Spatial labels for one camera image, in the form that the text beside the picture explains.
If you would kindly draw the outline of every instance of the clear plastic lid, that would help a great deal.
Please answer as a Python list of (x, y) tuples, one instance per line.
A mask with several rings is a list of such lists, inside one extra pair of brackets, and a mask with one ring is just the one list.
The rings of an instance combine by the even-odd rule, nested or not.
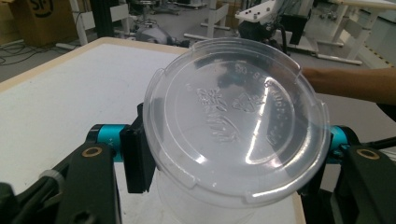
[(225, 207), (290, 195), (318, 170), (330, 141), (327, 108), (300, 66), (239, 38), (199, 42), (158, 71), (144, 125), (159, 169)]

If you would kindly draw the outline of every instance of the transparent plastic bowl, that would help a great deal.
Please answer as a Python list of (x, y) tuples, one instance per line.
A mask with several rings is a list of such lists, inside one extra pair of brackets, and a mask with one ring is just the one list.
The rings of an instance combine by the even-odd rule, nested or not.
[(238, 223), (302, 187), (329, 147), (327, 108), (287, 55), (202, 41), (159, 70), (144, 126), (159, 193), (184, 223)]

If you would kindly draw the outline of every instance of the transparent round lid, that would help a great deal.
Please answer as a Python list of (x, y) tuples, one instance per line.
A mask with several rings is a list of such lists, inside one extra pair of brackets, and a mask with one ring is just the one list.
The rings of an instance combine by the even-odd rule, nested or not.
[(290, 57), (239, 38), (202, 41), (156, 73), (144, 125), (160, 170), (223, 206), (272, 203), (302, 187), (329, 147), (326, 106)]

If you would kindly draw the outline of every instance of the plastic lid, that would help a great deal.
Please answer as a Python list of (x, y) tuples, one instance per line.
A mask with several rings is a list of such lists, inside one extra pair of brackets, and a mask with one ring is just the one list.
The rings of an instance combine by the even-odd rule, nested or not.
[(328, 124), (295, 61), (239, 38), (195, 44), (157, 72), (144, 103), (160, 170), (225, 207), (272, 203), (302, 187), (324, 161)]

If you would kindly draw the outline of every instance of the gray floor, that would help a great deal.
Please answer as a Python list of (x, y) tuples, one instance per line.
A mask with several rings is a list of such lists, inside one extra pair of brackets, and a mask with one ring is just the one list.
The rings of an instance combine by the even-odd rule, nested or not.
[[(311, 20), (306, 25), (306, 35), (328, 35), (332, 31), (329, 27), (332, 27), (332, 22), (329, 20), (321, 20), (318, 15), (323, 12), (329, 5), (321, 5), (319, 9), (316, 9), (313, 13)], [(201, 7), (197, 10), (188, 7), (180, 7), (179, 15), (148, 15), (154, 19), (158, 24), (167, 32), (169, 35), (176, 37), (177, 39), (185, 39), (184, 34), (194, 35), (205, 35), (206, 28), (201, 27), (200, 23), (203, 22), (208, 15), (208, 8)], [(396, 26), (394, 23), (378, 20), (374, 28), (375, 32), (372, 33), (367, 44), (372, 45), (373, 49), (381, 51), (387, 60), (394, 60), (396, 52)], [(221, 31), (215, 32), (215, 37), (221, 36), (237, 36), (236, 31)], [(9, 55), (9, 52), (5, 52), (5, 46), (0, 49), (0, 57), (5, 54)], [(6, 47), (7, 51), (11, 53), (17, 52), (18, 48)], [(30, 48), (23, 49), (20, 54), (25, 51), (32, 50)], [(12, 65), (0, 66), (0, 81), (7, 80), (8, 78), (15, 77), (18, 74), (27, 71), (33, 67), (36, 67), (42, 63), (45, 63), (53, 58), (56, 58), (67, 50), (60, 49), (49, 49), (45, 52), (39, 52), (43, 49), (34, 49), (30, 53), (22, 54), (18, 57), (3, 57), (6, 59), (3, 64), (14, 63)], [(327, 46), (320, 46), (321, 51), (330, 52), (336, 56), (342, 56), (345, 53), (344, 49), (329, 48)], [(31, 58), (20, 62), (17, 61), (25, 59), (27, 56)], [(312, 66), (312, 67), (343, 67), (351, 69), (367, 68), (365, 64), (361, 66), (330, 62), (326, 60), (317, 59), (309, 54), (301, 54), (292, 52), (290, 57), (294, 59), (301, 66)], [(375, 104), (352, 100), (342, 97), (335, 97), (329, 95), (319, 94), (318, 97), (322, 99), (329, 107), (330, 112), (330, 123), (331, 124), (343, 124), (351, 127), (355, 130), (360, 137), (361, 141), (373, 141), (380, 138), (391, 137), (396, 134), (396, 124), (386, 117), (382, 111), (380, 111)]]

